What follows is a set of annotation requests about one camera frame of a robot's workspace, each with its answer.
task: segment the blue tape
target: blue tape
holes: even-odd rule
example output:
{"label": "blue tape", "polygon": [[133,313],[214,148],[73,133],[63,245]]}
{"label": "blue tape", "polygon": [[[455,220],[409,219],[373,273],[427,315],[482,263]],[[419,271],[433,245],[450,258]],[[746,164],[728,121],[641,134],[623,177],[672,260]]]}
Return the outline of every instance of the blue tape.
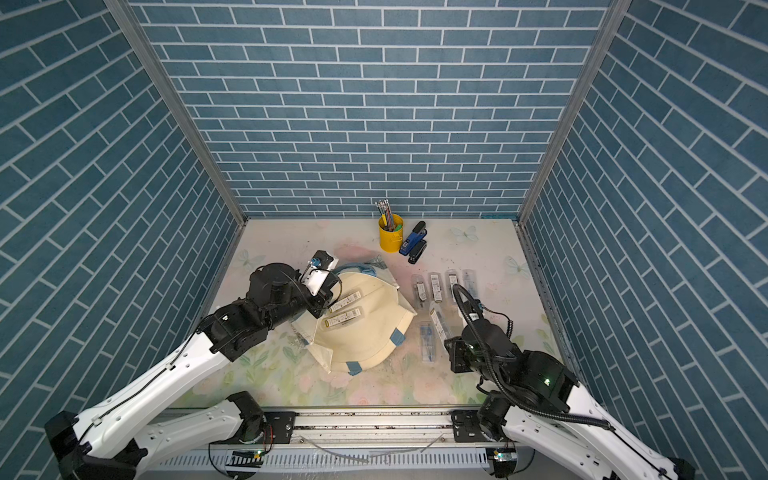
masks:
{"label": "blue tape", "polygon": [[395,346],[400,346],[405,342],[406,336],[403,335],[400,330],[395,329],[395,331],[392,332],[392,335],[389,336],[389,339],[392,340],[392,343],[394,343]]}
{"label": "blue tape", "polygon": [[358,373],[362,372],[362,368],[360,367],[360,364],[358,362],[347,362],[346,368],[349,369],[349,374],[351,376],[355,376]]}
{"label": "blue tape", "polygon": [[344,270],[348,270],[350,268],[359,269],[360,273],[365,273],[366,275],[376,276],[376,271],[373,269],[373,267],[366,263],[345,263],[344,265],[334,269],[333,272],[336,274],[339,274]]}

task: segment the floral table surface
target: floral table surface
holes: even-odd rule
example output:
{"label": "floral table surface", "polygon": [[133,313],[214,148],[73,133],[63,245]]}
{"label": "floral table surface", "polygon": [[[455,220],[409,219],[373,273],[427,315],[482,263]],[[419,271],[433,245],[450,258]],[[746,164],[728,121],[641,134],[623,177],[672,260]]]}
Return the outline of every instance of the floral table surface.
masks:
{"label": "floral table surface", "polygon": [[[406,219],[409,233],[416,219]],[[510,220],[427,220],[427,249],[416,265],[399,253],[379,249],[372,220],[251,220],[214,300],[214,311],[248,290],[248,276],[258,266],[288,263],[303,270],[317,250],[339,258],[339,265],[381,255],[412,301],[411,275],[472,269],[477,273],[480,300],[515,322],[512,340],[521,349],[544,350],[561,358],[531,280],[523,251]],[[488,318],[503,329],[506,320]],[[199,382],[172,406],[202,408],[231,393],[246,390],[262,406],[462,405],[481,403],[475,389],[477,374],[451,372],[448,354],[437,348],[434,362],[423,362],[419,325],[415,317],[406,340],[378,366],[357,376],[323,370],[302,347],[288,323],[272,331],[266,342]],[[460,333],[458,317],[453,334]]]}

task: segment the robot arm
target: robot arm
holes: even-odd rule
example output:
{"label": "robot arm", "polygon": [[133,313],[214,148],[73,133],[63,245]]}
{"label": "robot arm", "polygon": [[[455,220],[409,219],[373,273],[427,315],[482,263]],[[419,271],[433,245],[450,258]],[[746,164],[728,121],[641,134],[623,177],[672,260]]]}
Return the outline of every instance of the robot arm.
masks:
{"label": "robot arm", "polygon": [[[478,389],[488,397],[478,420],[486,436],[530,445],[584,480],[694,480],[690,463],[645,445],[556,358],[521,352],[464,287],[454,285],[452,292],[467,326],[445,348],[453,372],[480,372]],[[498,391],[483,390],[483,379]]]}
{"label": "robot arm", "polygon": [[263,435],[263,411],[246,392],[172,422],[148,423],[196,383],[262,343],[277,325],[305,310],[322,316],[338,281],[329,275],[337,261],[319,250],[301,275],[284,263],[260,267],[244,299],[204,318],[183,345],[145,374],[77,415],[58,413],[45,432],[62,478],[130,480],[193,447]]}

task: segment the blue brick wallpaper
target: blue brick wallpaper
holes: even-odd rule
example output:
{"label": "blue brick wallpaper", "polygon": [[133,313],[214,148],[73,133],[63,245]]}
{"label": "blue brick wallpaper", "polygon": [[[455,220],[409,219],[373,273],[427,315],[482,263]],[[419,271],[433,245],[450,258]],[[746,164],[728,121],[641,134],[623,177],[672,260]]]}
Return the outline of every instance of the blue brick wallpaper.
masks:
{"label": "blue brick wallpaper", "polygon": [[528,223],[593,394],[768,478],[768,4],[634,0]]}
{"label": "blue brick wallpaper", "polygon": [[0,478],[190,326],[234,232],[101,0],[0,2]]}
{"label": "blue brick wallpaper", "polygon": [[131,5],[251,217],[510,217],[608,3]]}

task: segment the clear plastic package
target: clear plastic package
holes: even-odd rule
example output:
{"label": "clear plastic package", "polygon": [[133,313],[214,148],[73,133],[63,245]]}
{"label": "clear plastic package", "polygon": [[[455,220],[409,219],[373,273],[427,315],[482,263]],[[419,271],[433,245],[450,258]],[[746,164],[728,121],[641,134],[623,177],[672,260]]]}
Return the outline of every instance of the clear plastic package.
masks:
{"label": "clear plastic package", "polygon": [[467,289],[472,298],[479,299],[478,275],[474,270],[462,270],[462,285]]}
{"label": "clear plastic package", "polygon": [[430,286],[432,286],[432,299],[437,303],[441,303],[443,301],[443,296],[445,295],[445,291],[442,288],[442,282],[440,281],[440,274],[437,272],[430,272],[429,284]]}
{"label": "clear plastic package", "polygon": [[419,324],[419,335],[422,339],[422,362],[431,363],[435,361],[435,333],[429,322]]}
{"label": "clear plastic package", "polygon": [[331,330],[348,326],[350,323],[353,323],[355,319],[362,318],[363,316],[365,316],[365,312],[362,311],[362,307],[356,306],[343,312],[338,312],[333,316],[326,317],[323,319],[322,328],[324,330]]}
{"label": "clear plastic package", "polygon": [[440,343],[445,345],[445,341],[452,338],[451,328],[445,321],[445,317],[442,314],[440,305],[435,302],[429,304],[429,318],[432,320],[432,324],[435,326],[435,332],[440,338]]}
{"label": "clear plastic package", "polygon": [[335,302],[331,307],[328,309],[328,313],[334,313],[345,306],[351,305],[352,303],[355,303],[357,300],[360,300],[362,298],[362,293],[359,290],[355,290],[354,292],[351,292],[349,295],[346,295],[342,299],[339,299],[339,301]]}
{"label": "clear plastic package", "polygon": [[448,297],[448,301],[452,304],[456,304],[456,298],[453,296],[453,286],[458,283],[458,271],[446,270],[445,271],[445,296]]}
{"label": "clear plastic package", "polygon": [[421,275],[411,275],[411,286],[413,287],[413,308],[416,311],[424,310],[429,298],[427,297],[427,284]]}

